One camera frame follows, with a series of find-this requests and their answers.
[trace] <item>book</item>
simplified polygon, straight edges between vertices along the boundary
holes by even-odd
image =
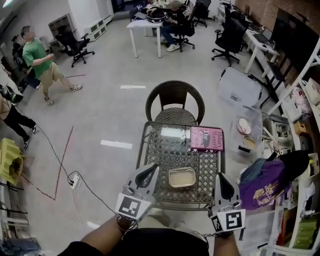
[[[191,127],[191,148],[224,151],[223,131],[219,128]]]

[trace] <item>laptop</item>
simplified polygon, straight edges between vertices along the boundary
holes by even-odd
[[[145,20],[147,18],[147,15],[140,12],[140,11],[138,11],[134,16],[141,19],[141,20]]]
[[[265,44],[271,38],[272,32],[269,29],[265,29],[262,33],[254,34],[253,36],[257,39],[260,43]]]

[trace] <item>khaki shorts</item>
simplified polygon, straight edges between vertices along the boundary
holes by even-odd
[[[52,86],[54,81],[63,77],[64,75],[60,72],[58,65],[52,62],[50,67],[40,76],[40,81],[43,85],[43,92],[48,93],[49,87]]]

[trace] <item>power strip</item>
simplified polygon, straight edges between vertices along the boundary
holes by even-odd
[[[81,181],[80,175],[79,175],[77,172],[75,172],[74,175],[72,176],[72,178],[71,178],[70,180],[73,181],[73,184],[70,185],[70,187],[71,187],[73,190],[78,189],[78,183]]]

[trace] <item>hand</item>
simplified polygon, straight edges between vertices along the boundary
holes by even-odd
[[[46,60],[47,61],[53,61],[55,58],[55,55],[52,53],[52,54],[49,54],[47,57],[46,57]]]
[[[151,8],[149,10],[146,10],[146,13],[147,14],[152,14],[155,10],[156,10],[156,8]]]

